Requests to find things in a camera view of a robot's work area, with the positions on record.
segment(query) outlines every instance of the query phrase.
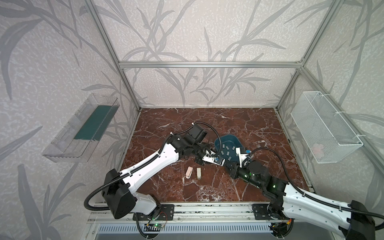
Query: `wallpaper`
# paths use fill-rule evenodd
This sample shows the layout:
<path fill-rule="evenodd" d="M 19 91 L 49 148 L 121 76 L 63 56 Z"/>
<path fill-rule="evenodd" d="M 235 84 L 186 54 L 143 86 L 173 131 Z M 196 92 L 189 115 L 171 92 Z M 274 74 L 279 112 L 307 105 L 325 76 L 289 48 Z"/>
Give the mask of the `wallpaper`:
<path fill-rule="evenodd" d="M 331 0 L 94 2 L 120 61 L 299 61 L 331 4 Z M 274 107 L 292 72 L 125 69 L 145 107 Z"/>
<path fill-rule="evenodd" d="M 304 77 L 299 77 L 287 99 L 279 110 L 280 116 L 291 135 L 316 193 L 338 201 L 356 200 L 372 212 L 384 213 L 384 179 L 361 149 L 354 151 L 337 163 L 319 164 L 314 159 L 291 112 L 303 91 L 313 91 Z M 376 239 L 384 237 L 383 231 L 376 232 Z"/>
<path fill-rule="evenodd" d="M 137 112 L 82 3 L 0 1 L 0 239 L 79 239 L 84 198 L 133 130 Z M 90 160 L 43 157 L 91 93 L 120 107 Z"/>
<path fill-rule="evenodd" d="M 126 76 L 141 106 L 274 107 L 293 71 L 291 68 L 142 68 L 127 71 Z"/>
<path fill-rule="evenodd" d="M 384 1 L 343 4 L 306 67 L 384 155 Z"/>
<path fill-rule="evenodd" d="M 298 61 L 331 1 L 94 2 L 120 61 Z"/>

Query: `transparent plastic shelf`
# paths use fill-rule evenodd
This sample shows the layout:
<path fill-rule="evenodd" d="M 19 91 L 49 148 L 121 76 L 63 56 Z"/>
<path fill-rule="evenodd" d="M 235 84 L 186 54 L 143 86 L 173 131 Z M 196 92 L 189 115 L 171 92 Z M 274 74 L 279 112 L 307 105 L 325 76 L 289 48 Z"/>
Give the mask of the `transparent plastic shelf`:
<path fill-rule="evenodd" d="M 117 97 L 91 94 L 43 156 L 54 162 L 87 162 L 119 106 Z"/>

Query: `wire basket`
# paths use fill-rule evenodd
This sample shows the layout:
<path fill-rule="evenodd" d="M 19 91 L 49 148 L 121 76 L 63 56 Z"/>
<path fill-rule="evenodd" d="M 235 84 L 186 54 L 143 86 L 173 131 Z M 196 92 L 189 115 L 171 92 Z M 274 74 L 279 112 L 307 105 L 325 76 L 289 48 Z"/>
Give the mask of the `wire basket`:
<path fill-rule="evenodd" d="M 339 162 L 363 145 L 319 91 L 303 92 L 291 116 L 318 163 Z"/>

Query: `brown marble floor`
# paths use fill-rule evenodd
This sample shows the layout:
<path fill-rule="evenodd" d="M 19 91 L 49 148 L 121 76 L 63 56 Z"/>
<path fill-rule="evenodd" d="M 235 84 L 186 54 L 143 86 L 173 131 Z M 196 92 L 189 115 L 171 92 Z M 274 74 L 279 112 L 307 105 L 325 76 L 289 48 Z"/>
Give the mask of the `brown marble floor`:
<path fill-rule="evenodd" d="M 272 108 L 143 109 L 122 169 L 159 149 L 170 132 L 185 130 L 197 120 L 211 124 L 220 136 L 237 136 L 247 149 L 269 147 L 276 150 L 284 159 L 295 184 L 308 189 Z M 214 145 L 216 135 L 209 129 L 207 131 L 204 141 Z M 272 152 L 258 151 L 253 159 L 259 159 L 269 167 L 272 176 L 286 179 L 280 161 Z M 185 178 L 188 166 L 194 168 L 190 179 Z M 197 167 L 201 167 L 200 180 L 196 176 Z M 215 164 L 200 166 L 193 157 L 165 167 L 146 181 L 138 192 L 154 194 L 160 202 L 268 201 L 256 187 L 240 179 L 231 179 L 224 167 Z"/>

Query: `metal vent grille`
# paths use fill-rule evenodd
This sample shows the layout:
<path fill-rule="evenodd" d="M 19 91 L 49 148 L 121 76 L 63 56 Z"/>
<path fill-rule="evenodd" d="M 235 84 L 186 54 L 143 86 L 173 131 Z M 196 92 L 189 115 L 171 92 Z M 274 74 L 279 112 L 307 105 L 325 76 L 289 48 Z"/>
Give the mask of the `metal vent grille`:
<path fill-rule="evenodd" d="M 269 233 L 270 223 L 167 223 L 161 233 Z M 135 223 L 100 224 L 98 233 L 138 233 Z"/>

